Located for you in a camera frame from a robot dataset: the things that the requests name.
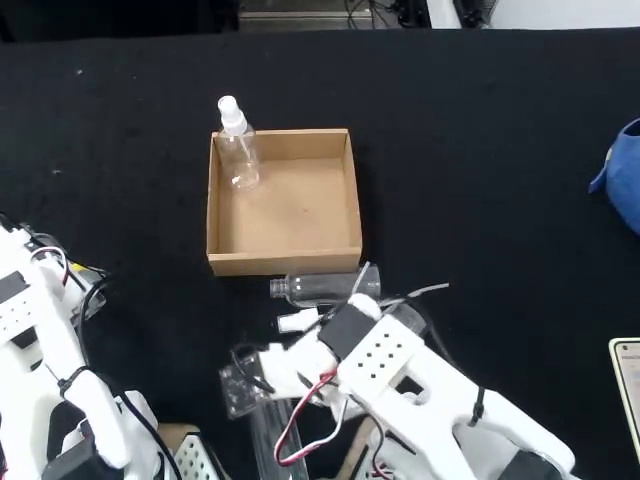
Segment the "white plastic part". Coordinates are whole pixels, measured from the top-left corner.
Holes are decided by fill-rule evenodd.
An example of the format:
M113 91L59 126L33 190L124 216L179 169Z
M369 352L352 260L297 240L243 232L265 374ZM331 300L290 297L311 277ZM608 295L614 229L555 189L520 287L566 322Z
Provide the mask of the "white plastic part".
M198 435L187 435L175 454L182 480L224 480Z
M317 308L305 308L291 315L278 317L278 331L280 333L304 332L318 321Z
M393 458L385 457L395 463L398 478L494 480L496 472L504 470L518 449L544 458L560 470L563 478L576 478L570 474L575 458L569 447L497 392L486 390L484 415L476 427L468 428L478 385L430 350L393 315L380 318L373 300L354 295L349 303L377 324L340 363L335 379L339 387L324 387L324 403L335 418L337 406L344 404L347 395L352 396L417 453L413 459L416 464L405 463L406 459L399 457L392 462ZM270 371L271 368L286 366L287 375L298 371L307 378L318 378L328 370L330 362L325 355L330 353L317 340L318 330L319 327L283 351L278 367L263 365L272 385L275 382L271 378L277 379L281 371ZM423 389L417 399L396 390L405 377ZM283 396L277 392L274 398Z
M247 119L240 107L238 107L235 97L225 95L220 98L218 100L218 110L220 110L222 127L227 135L237 137L247 131Z
M386 338L389 344L383 347L386 333L389 334ZM410 336L420 340L400 322L385 316L340 365L340 389L354 395L369 413L423 455L427 471L434 478L477 480L481 477L472 471L453 435L453 428L471 420L478 386L424 344L417 345L415 340L409 340ZM366 351L360 348L362 345L366 345ZM395 360L398 354L404 365L399 368L394 362L391 372L383 372L386 365L385 369L376 368L376 364L360 367L372 347L385 352L391 352L395 347L394 358L389 360ZM401 353L405 348L410 355ZM371 378L372 368L376 369L376 378ZM411 378L427 390L428 401L422 405L412 404L391 386L393 382L387 385L378 383L378 375L392 377L394 381L405 376ZM484 416L476 428L499 433L519 448L551 459L563 472L571 471L575 464L571 450L522 410L490 390L485 393L484 406ZM500 458L496 452L492 454L489 451L484 456L488 462Z
M431 28L456 29L461 28L460 19L451 0L427 0Z
M0 304L0 331L4 331L0 338L0 443L8 465L4 480L41 478L48 463L46 426L62 400L57 380L70 378L84 365L70 321L83 298L82 291L72 281L66 288L62 286L63 269L54 257L32 261L29 241L23 230L0 228L0 278L17 271L28 284L27 289ZM9 327L4 330L7 322L19 328L9 333ZM30 326L37 341L29 347L20 349L9 341ZM127 409L120 412L102 380L83 371L65 396L84 411L97 452L108 465L124 468L125 480L153 478L159 466L158 446ZM144 398L137 392L128 396L147 420L157 425ZM77 435L68 435L64 447L77 439ZM165 469L164 480L172 478Z

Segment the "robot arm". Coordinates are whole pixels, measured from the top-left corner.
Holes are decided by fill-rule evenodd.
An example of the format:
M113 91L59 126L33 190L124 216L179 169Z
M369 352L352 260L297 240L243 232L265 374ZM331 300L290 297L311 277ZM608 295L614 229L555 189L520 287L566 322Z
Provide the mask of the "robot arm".
M168 461L159 451L128 406L157 427L144 397L127 392L128 402L114 398L107 385L86 368L72 322L79 317L91 283L70 271L64 252L58 254L60 258L50 254L55 249L38 255L39 245L29 232L17 225L2 226L0 442L7 462L3 479L57 480L75 472L97 480L103 478L103 471L104 478L111 478L109 472L116 470L125 480L176 478L172 459ZM28 345L19 346L17 339L28 332L34 334ZM47 426L63 400L84 413L90 435L68 432L62 451L49 462ZM101 473L84 470L95 464Z
M324 386L323 400L316 401L338 418L344 402L353 400L347 417L367 413L399 438L422 468L407 476L405 462L397 462L404 474L398 478L525 479L506 476L517 468L519 452L553 467L557 478L575 478L569 474L575 458L562 441L499 393L480 389L364 295L352 296L288 350L260 353L260 363L274 398L304 395L307 383L337 370L334 385ZM418 401L396 389L407 377L422 389Z

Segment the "black table surface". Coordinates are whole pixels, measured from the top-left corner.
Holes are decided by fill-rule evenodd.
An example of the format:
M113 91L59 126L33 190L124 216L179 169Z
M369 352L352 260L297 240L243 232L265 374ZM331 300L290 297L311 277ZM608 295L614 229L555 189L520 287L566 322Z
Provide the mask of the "black table surface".
M638 478L607 343L640 335L640 241L586 191L640 114L638 51L638 30L3 46L0 209L120 273L87 328L95 368L255 478L217 372L233 343L275 340L289 307L206 263L215 100L236 95L259 129L348 127L383 288L451 282L426 304L467 374L570 445L578 474ZM310 408L303 440L331 425ZM311 473L334 474L349 441Z

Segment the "white spray cap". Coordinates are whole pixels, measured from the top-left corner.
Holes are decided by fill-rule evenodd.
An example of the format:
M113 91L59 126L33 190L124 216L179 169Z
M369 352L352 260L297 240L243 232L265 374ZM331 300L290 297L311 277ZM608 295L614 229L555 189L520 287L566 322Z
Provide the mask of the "white spray cap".
M238 136L247 131L247 119L238 107L235 97L225 95L218 100L222 127L227 135Z

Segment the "open cardboard box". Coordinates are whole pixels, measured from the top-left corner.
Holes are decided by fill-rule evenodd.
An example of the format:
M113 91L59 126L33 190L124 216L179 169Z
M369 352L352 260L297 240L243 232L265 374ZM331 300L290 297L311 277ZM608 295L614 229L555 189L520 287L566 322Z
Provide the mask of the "open cardboard box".
M346 129L256 133L263 179L229 185L211 139L207 257L216 275L348 272L362 253Z

